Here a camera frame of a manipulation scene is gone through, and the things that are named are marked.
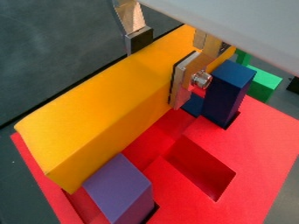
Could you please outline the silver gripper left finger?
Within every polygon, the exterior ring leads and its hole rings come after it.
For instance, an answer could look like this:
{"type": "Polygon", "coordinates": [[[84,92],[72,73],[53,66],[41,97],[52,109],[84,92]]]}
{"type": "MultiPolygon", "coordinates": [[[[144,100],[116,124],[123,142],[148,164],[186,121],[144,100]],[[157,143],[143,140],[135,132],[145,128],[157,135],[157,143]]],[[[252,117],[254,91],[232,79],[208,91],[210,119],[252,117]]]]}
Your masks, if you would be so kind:
{"type": "Polygon", "coordinates": [[[153,43],[153,29],[145,24],[140,3],[136,0],[111,0],[125,42],[128,55],[153,43]]]}

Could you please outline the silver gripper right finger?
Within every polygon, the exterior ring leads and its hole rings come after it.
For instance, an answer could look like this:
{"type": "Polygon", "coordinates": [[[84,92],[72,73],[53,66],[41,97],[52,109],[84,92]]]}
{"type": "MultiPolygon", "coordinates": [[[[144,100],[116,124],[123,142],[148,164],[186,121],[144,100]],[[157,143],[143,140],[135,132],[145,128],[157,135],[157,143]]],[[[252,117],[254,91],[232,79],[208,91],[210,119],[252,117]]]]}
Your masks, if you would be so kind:
{"type": "Polygon", "coordinates": [[[168,104],[174,109],[190,100],[192,87],[206,89],[211,84],[207,74],[208,64],[220,56],[222,40],[202,30],[194,34],[195,50],[187,54],[172,66],[172,80],[168,104]]]}

